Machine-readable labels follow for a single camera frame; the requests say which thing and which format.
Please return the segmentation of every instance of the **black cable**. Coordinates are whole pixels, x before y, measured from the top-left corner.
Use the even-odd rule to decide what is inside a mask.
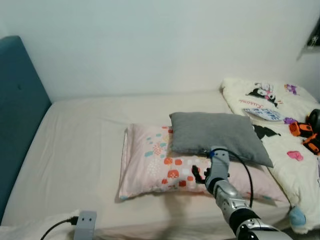
[[[215,148],[213,149],[211,152],[210,152],[210,157],[212,157],[212,153],[214,153],[215,151],[218,151],[218,150],[223,150],[223,151],[226,151],[230,154],[232,154],[234,157],[236,157],[240,163],[242,163],[242,165],[244,166],[246,172],[248,173],[248,176],[249,176],[249,181],[250,181],[250,208],[252,207],[252,203],[253,203],[253,200],[254,200],[254,186],[252,184],[252,178],[251,178],[251,174],[249,172],[249,169],[247,168],[246,164],[244,163],[244,161],[233,151],[231,150],[228,150],[228,149],[225,149],[225,148],[222,148],[222,147],[218,147],[218,148]]]
[[[54,229],[55,227],[59,226],[60,224],[64,224],[64,223],[71,223],[72,225],[76,225],[77,224],[77,221],[78,221],[78,216],[73,216],[73,217],[70,217],[68,219],[65,219],[63,221],[60,221],[60,222],[57,222],[55,225],[53,225],[52,227],[50,227],[48,229],[48,231],[45,232],[45,234],[41,237],[40,240],[44,240],[45,237],[48,235],[48,233]]]

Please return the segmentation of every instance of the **cartoon blanket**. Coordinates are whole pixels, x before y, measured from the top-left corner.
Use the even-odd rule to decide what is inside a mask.
[[[273,163],[269,170],[292,206],[289,213],[292,229],[303,234],[319,227],[320,166],[317,156],[302,145],[303,138],[290,133],[289,124],[304,123],[313,109],[320,109],[320,104],[305,89],[292,84],[225,79],[222,88],[233,113],[249,116],[254,125],[277,133],[266,134],[261,141]],[[285,118],[263,120],[243,110],[248,108],[272,109]]]

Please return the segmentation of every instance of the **pink heart print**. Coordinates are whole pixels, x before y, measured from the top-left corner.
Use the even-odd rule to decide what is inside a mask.
[[[286,154],[292,159],[296,159],[299,162],[304,159],[304,156],[301,155],[299,151],[288,151]]]

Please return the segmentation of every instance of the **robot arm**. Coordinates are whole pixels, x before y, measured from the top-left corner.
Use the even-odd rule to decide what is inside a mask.
[[[291,240],[284,232],[265,224],[249,207],[236,188],[228,181],[229,153],[216,150],[211,157],[211,168],[207,168],[203,180],[198,168],[192,166],[195,181],[205,184],[206,189],[215,198],[225,221],[229,224],[238,240]]]

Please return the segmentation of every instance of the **white bed sheet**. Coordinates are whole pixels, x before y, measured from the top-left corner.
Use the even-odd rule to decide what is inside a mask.
[[[116,202],[126,127],[170,125],[169,114],[177,111],[231,113],[218,91],[54,103],[28,151],[1,224],[15,226],[81,209],[97,211],[96,228],[105,234],[150,236],[172,223],[198,229],[205,220],[214,239],[220,234],[231,238],[220,209],[207,196],[148,194]],[[253,209],[275,224],[285,217],[289,203],[254,201]]]

